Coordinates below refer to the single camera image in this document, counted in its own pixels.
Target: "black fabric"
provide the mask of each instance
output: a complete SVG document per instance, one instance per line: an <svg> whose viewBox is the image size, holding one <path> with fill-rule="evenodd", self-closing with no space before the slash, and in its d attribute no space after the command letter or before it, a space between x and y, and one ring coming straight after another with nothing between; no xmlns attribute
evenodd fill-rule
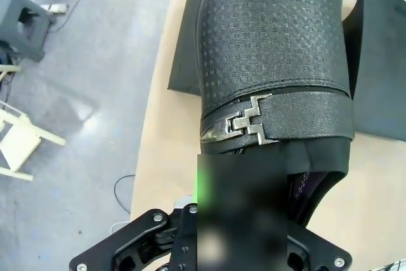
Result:
<svg viewBox="0 0 406 271"><path fill-rule="evenodd" d="M351 105L341 0L203 0L197 27L203 120L230 104L247 103L250 96L282 89L340 92ZM296 130L306 129L305 122L311 120L321 124L331 120L312 107L300 109L294 99L278 106L290 115L277 122L268 120L272 124L264 126L266 134L271 135L276 124L289 126L289 120ZM335 103L313 102L326 112L338 109ZM353 133L351 107L335 119L348 120ZM252 162L250 173L254 168L269 168L264 171L269 177L286 176L287 214L302 225L308 223L328 190L347 174L350 156L350 138L311 137L287 137L278 143L254 143L228 152L247 156ZM210 153L204 145L202 153Z"/></svg>
<svg viewBox="0 0 406 271"><path fill-rule="evenodd" d="M168 89L192 95L200 95L195 44L197 13L201 1L186 1L168 84Z"/></svg>
<svg viewBox="0 0 406 271"><path fill-rule="evenodd" d="M406 2L358 0L343 25L355 129L406 141Z"/></svg>

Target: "zigzag metal buckle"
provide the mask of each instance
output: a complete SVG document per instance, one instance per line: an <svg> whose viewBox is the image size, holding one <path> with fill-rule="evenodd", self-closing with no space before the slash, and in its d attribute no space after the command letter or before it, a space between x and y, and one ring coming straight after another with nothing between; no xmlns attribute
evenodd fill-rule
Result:
<svg viewBox="0 0 406 271"><path fill-rule="evenodd" d="M263 98L268 98L272 94L268 95L256 95L251 97L252 108L245 109L244 115L241 111L229 114L222 117L212 126L207 128L200 138L202 143L219 142L227 139L235 138L237 136L244 135L245 129L248 135L257 135L258 144L264 145L269 143L278 142L276 140L269 140L265 138L264 127L262 123L251 124L250 118L257 117L261 115L259 109L258 100Z"/></svg>

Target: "bolt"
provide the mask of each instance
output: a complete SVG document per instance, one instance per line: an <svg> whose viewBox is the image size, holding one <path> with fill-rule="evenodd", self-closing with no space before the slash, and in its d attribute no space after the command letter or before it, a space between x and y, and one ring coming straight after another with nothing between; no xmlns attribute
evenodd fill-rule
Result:
<svg viewBox="0 0 406 271"><path fill-rule="evenodd" d="M164 219L164 217L162 216L162 214L156 214L154 216L154 221L156 222L160 222L162 219Z"/></svg>
<svg viewBox="0 0 406 271"><path fill-rule="evenodd" d="M189 208L189 212L191 212L191 214L197 213L197 206L191 206L191 207Z"/></svg>
<svg viewBox="0 0 406 271"><path fill-rule="evenodd" d="M343 267L343 266L345 265L345 260L344 260L344 258L341 258L341 257L336 258L336 260L334 260L334 265L335 265L336 267L339 267L339 268Z"/></svg>
<svg viewBox="0 0 406 271"><path fill-rule="evenodd" d="M88 266L86 266L84 263L80 263L78 264L78 266L76 267L77 271L87 271L88 270Z"/></svg>

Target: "chair leg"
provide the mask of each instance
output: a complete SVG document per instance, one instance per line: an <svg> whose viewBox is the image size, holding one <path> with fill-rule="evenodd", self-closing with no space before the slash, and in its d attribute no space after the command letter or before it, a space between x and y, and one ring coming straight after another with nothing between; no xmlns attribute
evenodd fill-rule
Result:
<svg viewBox="0 0 406 271"><path fill-rule="evenodd" d="M17 171L10 171L9 169L6 168L0 168L0 175L5 175L13 178L18 178L26 181L32 181L34 179L34 176L26 173L20 173Z"/></svg>
<svg viewBox="0 0 406 271"><path fill-rule="evenodd" d="M6 77L7 73L9 72L18 72L21 71L20 66L13 66L13 65L0 65L0 82Z"/></svg>
<svg viewBox="0 0 406 271"><path fill-rule="evenodd" d="M35 125L25 122L24 120L21 120L20 118L13 116L12 114L9 114L7 111L5 111L3 109L0 109L0 118L4 121L9 122L14 125L18 125L18 124L24 125L24 126L30 128L33 132L35 132L41 138L47 139L48 141L54 142L55 144L59 144L61 146L64 146L66 144L66 140L61 138L60 136L56 136L53 133L50 133L49 131L46 131Z"/></svg>

